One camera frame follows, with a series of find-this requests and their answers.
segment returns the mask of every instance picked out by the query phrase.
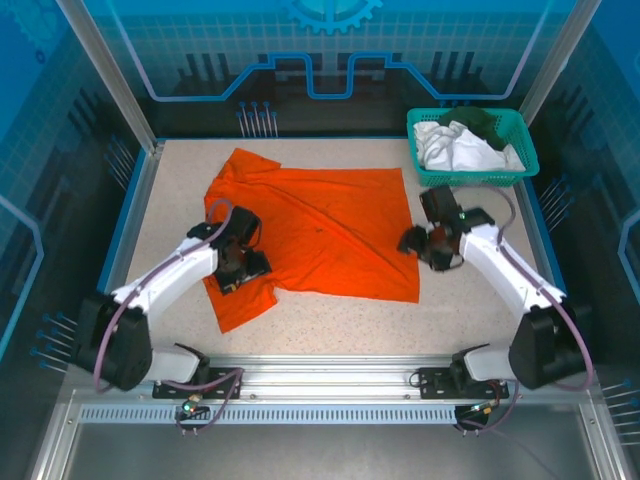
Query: white cloth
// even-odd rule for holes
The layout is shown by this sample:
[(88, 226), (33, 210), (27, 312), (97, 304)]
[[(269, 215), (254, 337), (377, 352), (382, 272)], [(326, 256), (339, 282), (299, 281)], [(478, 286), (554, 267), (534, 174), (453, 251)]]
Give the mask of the white cloth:
[(413, 125), (418, 161), (425, 170), (482, 172), (526, 169), (512, 145), (497, 152), (461, 123), (448, 127), (438, 122)]

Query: beige work surface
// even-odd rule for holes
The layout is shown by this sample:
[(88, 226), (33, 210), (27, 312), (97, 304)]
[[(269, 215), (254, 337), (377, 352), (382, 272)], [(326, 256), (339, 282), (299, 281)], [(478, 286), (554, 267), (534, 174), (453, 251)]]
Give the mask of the beige work surface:
[[(283, 167), (401, 167), (413, 221), (426, 225), (418, 200), (423, 188), (406, 140), (171, 140), (160, 159), (129, 280), (166, 258), (189, 228), (202, 221), (204, 194), (236, 147)], [(509, 193), (515, 202), (514, 192)], [(498, 223), (509, 216), (505, 200), (494, 192), (462, 190), (456, 198), (465, 207), (484, 207)], [(506, 237), (533, 265), (520, 217)], [(276, 295), (275, 307), (222, 335), (199, 283), (154, 322), (152, 340), (218, 354), (430, 354), (507, 339), (517, 326), (502, 299), (470, 264), (436, 273), (421, 263), (419, 304), (284, 290), (276, 290)]]

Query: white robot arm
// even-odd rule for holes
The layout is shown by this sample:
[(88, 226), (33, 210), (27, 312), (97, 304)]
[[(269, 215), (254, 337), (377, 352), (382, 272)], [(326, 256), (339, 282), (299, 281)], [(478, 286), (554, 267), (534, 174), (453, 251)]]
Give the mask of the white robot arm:
[[(566, 294), (499, 238), (500, 229), (484, 210), (463, 211), (449, 187), (428, 190), (420, 200), (434, 228), (429, 233), (411, 228), (399, 250), (415, 251), (441, 272), (471, 263), (519, 322), (512, 342), (480, 345), (453, 356), (451, 371), (459, 390), (461, 385), (490, 380), (518, 380), (534, 389), (584, 370), (583, 352), (557, 309), (575, 318)], [(461, 260), (452, 266), (454, 257)]]
[[(221, 292), (229, 294), (243, 283), (270, 273), (265, 255), (249, 246), (259, 228), (258, 217), (234, 207), (226, 226), (207, 222), (196, 225), (154, 269), (110, 295), (95, 293), (85, 299), (71, 362), (90, 372), (97, 365), (100, 378), (121, 390), (130, 390), (142, 381), (190, 383), (196, 376), (206, 380), (208, 361), (202, 353), (179, 344), (152, 347), (150, 331), (169, 305), (210, 275), (214, 275)], [(108, 347), (100, 355), (108, 325), (119, 311)]]

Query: green basket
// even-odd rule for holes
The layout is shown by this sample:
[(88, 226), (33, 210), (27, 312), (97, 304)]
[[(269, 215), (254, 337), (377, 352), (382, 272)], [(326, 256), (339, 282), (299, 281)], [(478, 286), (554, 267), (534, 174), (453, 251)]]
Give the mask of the green basket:
[(496, 117), (496, 133), (510, 143), (518, 152), (525, 167), (524, 172), (484, 171), (484, 172), (443, 172), (425, 170), (418, 161), (418, 149), (413, 134), (413, 125), (418, 122), (438, 121), (450, 108), (413, 108), (407, 113), (407, 133), (413, 166), (418, 171), (420, 183), (426, 187), (438, 185), (468, 185), (489, 183), (496, 187), (510, 187), (524, 177), (533, 177), (540, 171), (538, 155), (531, 141), (531, 135), (520, 113), (508, 108), (484, 108), (485, 112)]

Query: orange t-shirt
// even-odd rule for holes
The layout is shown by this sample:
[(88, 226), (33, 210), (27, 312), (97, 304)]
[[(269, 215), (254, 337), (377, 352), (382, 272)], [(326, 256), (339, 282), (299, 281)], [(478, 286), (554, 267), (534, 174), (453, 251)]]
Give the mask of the orange t-shirt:
[[(416, 257), (397, 251), (412, 226), (400, 169), (281, 168), (236, 149), (207, 191), (205, 212), (220, 198), (262, 220), (255, 250), (272, 269), (224, 296), (213, 276), (204, 280), (223, 333), (275, 305), (275, 287), (418, 302)], [(218, 210), (214, 221), (226, 214)]]

